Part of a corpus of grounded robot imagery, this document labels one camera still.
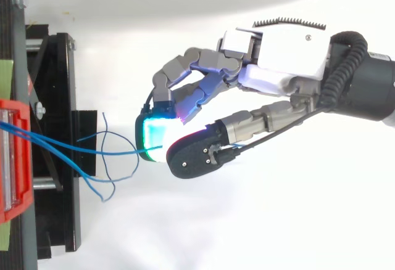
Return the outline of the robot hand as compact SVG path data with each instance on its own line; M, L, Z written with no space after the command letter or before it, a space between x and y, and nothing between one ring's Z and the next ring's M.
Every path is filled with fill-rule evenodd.
M301 123L315 112L329 48L325 25L280 17L228 30L214 50L187 49L153 76L136 119L141 158L165 162L178 178L196 178L252 147L254 136L276 136ZM231 88L278 102L188 133L185 125L202 106Z

